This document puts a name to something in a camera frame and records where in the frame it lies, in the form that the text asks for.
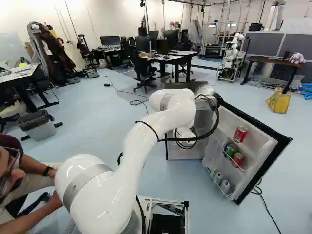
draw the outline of pink plush toy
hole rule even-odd
[[[294,64],[300,64],[300,63],[305,63],[306,62],[306,60],[304,59],[303,55],[300,54],[300,53],[293,54],[291,56],[291,58],[289,59],[289,61],[291,63],[294,63]]]

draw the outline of black desk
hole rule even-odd
[[[241,85],[243,85],[243,84],[245,84],[245,83],[247,83],[249,81],[248,75],[249,75],[249,72],[250,72],[250,70],[252,68],[253,63],[255,63],[255,62],[268,62],[268,63],[274,63],[274,64],[280,64],[280,65],[284,65],[284,66],[291,66],[291,67],[293,67],[294,68],[293,73],[292,73],[290,79],[288,80],[286,87],[283,90],[284,94],[287,93],[287,91],[289,90],[289,86],[292,83],[293,78],[294,78],[294,76],[296,75],[296,73],[298,71],[298,68],[299,67],[300,68],[304,67],[303,63],[294,64],[294,63],[290,63],[289,61],[285,61],[285,60],[269,59],[268,57],[265,57],[265,56],[250,56],[250,57],[246,58],[246,60],[249,61],[249,66],[247,68],[247,72],[246,72],[244,81],[241,82]]]
[[[59,102],[52,102],[49,103],[49,101],[47,100],[47,98],[44,96],[43,91],[42,90],[36,90],[39,94],[39,96],[41,97],[41,99],[43,100],[44,104],[41,107],[36,107],[35,104],[33,103],[33,101],[30,99],[24,85],[25,85],[25,80],[24,79],[28,79],[30,78],[34,71],[37,69],[38,64],[36,65],[32,65],[31,69],[29,70],[25,70],[25,71],[21,71],[19,73],[11,73],[5,76],[0,77],[0,85],[6,86],[6,87],[14,87],[15,91],[17,92],[17,94],[19,95],[19,97],[24,101],[28,111],[30,112],[36,112],[38,110],[44,109],[46,107],[49,106],[54,106],[59,104]],[[57,128],[59,126],[62,126],[63,123],[56,123],[54,124],[54,126]],[[27,140],[29,139],[29,136],[25,136],[22,137],[21,140]]]
[[[152,62],[158,62],[160,64],[160,75],[161,77],[166,76],[166,64],[171,64],[175,66],[175,83],[179,82],[179,64],[185,62],[185,58],[183,56],[177,55],[168,55],[169,58],[162,57],[150,57],[150,56],[141,56],[144,59],[150,59]]]
[[[198,55],[199,52],[198,51],[171,50],[171,51],[169,51],[168,54],[169,55],[177,55],[177,56],[183,56],[184,57],[183,63],[186,64],[186,82],[190,82],[192,57]]]
[[[103,49],[93,49],[93,56],[97,61],[97,65],[99,66],[99,60],[105,59],[107,63],[107,68],[112,70],[112,64],[109,62],[108,57],[113,56],[115,54],[120,54],[121,49],[111,49],[111,50],[103,50]]]

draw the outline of white can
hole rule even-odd
[[[229,181],[227,181],[227,180],[222,181],[222,183],[221,183],[221,185],[220,185],[221,190],[222,190],[226,195],[228,195],[228,193],[229,193],[229,191],[230,191],[230,187],[231,187],[231,184],[230,184]]]
[[[220,185],[223,179],[223,174],[221,172],[216,172],[214,174],[214,180],[216,182],[217,185]]]

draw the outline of wristwatch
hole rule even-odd
[[[43,175],[44,177],[48,177],[48,173],[49,173],[49,171],[50,171],[51,169],[53,169],[53,167],[47,166],[47,168],[43,171],[42,175]]]

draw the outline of red soda can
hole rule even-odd
[[[235,140],[238,143],[243,143],[246,135],[247,135],[248,129],[245,127],[238,127],[236,129],[236,132],[234,134],[233,140]]]
[[[236,164],[234,162],[232,162],[232,166],[234,166],[234,167],[240,166],[242,164],[243,160],[244,160],[244,155],[242,153],[239,153],[239,152],[235,153],[233,156],[233,161]]]

